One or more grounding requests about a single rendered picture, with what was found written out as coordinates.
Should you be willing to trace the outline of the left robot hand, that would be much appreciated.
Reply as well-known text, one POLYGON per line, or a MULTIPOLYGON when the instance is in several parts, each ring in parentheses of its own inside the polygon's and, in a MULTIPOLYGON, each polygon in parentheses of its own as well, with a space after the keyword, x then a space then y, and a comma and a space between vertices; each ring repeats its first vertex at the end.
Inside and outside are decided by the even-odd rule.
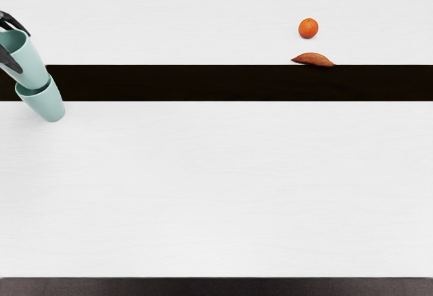
MULTIPOLYGON (((29 31, 17 21, 12 15, 5 11, 0 10, 0 28, 4 30, 21 30, 28 36, 31 36, 29 31)), ((22 67, 18 62, 11 56, 10 52, 0 44, 0 63, 7 66, 10 70, 19 74, 23 73, 22 67)))

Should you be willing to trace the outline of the pale green cup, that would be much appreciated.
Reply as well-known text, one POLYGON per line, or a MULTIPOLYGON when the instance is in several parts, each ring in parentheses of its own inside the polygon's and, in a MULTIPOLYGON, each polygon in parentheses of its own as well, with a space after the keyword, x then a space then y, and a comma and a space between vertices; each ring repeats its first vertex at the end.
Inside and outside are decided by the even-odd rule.
POLYGON ((6 74, 28 89, 38 89, 47 83, 49 74, 45 64, 25 32, 21 30, 0 32, 0 44, 10 52, 23 69, 23 73, 19 74, 0 63, 0 68, 6 74))
POLYGON ((65 115, 62 96, 51 75, 38 89, 28 89, 17 82, 15 92, 32 111, 48 122, 56 122, 65 115))

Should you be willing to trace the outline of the orange fruit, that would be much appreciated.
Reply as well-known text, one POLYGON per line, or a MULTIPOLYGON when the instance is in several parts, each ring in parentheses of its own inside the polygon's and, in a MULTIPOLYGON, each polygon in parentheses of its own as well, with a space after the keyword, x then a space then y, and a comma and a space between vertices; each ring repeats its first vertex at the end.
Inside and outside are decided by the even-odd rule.
POLYGON ((319 32, 319 25, 316 20, 306 18, 298 25, 298 33, 304 39, 311 39, 319 32))

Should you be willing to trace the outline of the brown sweet potato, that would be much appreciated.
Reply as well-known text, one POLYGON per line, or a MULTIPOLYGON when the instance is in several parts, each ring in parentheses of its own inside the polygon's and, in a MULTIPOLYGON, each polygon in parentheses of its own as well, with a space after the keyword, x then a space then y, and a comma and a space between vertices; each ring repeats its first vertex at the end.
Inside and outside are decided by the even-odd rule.
POLYGON ((314 52, 302 53, 292 58, 291 61, 299 64, 306 64, 306 65, 313 65, 313 66, 320 66, 320 67, 335 66, 334 62, 330 61, 326 56, 314 52))

